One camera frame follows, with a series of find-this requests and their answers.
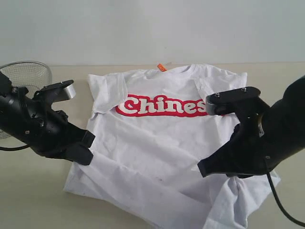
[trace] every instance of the shirt sleeve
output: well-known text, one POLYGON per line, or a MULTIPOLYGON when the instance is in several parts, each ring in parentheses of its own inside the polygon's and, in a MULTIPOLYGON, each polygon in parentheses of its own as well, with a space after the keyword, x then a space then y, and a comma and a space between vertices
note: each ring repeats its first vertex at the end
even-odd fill
POLYGON ((193 79, 200 97, 246 86, 247 73, 236 74, 212 65, 198 65, 193 79))
POLYGON ((104 114, 127 98, 127 87, 122 73, 105 76, 89 74, 88 83, 94 99, 93 113, 104 114))

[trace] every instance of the beige table surface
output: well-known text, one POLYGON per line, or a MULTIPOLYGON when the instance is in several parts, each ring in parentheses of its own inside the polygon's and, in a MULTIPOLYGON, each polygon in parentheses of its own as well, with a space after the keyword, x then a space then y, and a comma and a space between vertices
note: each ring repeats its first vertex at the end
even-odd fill
MULTIPOLYGON (((232 72, 248 72, 247 85, 258 87, 261 97, 273 104, 285 88, 305 74, 305 62, 217 64, 232 72)), ((74 79, 77 95, 60 102, 54 109, 63 109, 69 121, 85 128, 91 114, 92 97, 86 81, 88 73, 107 74, 146 66, 53 66, 53 82, 74 79)), ((0 146, 20 146, 13 137, 0 140, 0 146)), ((277 190, 288 212, 305 220, 305 154, 300 152, 277 167, 282 182, 277 190)), ((19 152, 0 151, 0 229, 142 229, 150 228, 143 220, 105 201, 63 192, 71 163, 46 159, 30 149, 19 152)), ((250 229, 299 228, 280 212, 272 195, 249 217, 250 229)))

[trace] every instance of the white t-shirt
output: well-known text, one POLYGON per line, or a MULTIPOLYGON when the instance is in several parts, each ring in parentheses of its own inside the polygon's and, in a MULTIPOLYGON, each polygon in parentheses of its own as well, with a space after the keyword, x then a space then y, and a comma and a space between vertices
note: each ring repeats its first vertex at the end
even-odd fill
POLYGON ((89 166, 73 163, 66 191, 107 200, 155 227, 246 228, 270 193, 266 177, 202 178, 197 167, 238 123, 234 114, 207 115, 205 97, 245 87, 246 73, 193 64, 88 81, 94 157, 89 166))

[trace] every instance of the bolt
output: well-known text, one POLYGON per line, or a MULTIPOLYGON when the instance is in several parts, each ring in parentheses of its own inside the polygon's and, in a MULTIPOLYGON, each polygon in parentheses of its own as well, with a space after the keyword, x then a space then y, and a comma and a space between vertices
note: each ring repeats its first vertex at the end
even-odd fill
POLYGON ((11 90, 11 92, 14 93, 14 94, 17 93, 17 91, 18 91, 17 87, 13 87, 12 90, 11 90))

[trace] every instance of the white wall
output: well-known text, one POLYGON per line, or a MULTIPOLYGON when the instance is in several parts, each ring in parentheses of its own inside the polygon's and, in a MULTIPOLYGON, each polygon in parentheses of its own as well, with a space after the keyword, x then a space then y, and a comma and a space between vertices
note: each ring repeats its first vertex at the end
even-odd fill
POLYGON ((4 0, 0 64, 305 61, 303 0, 4 0))

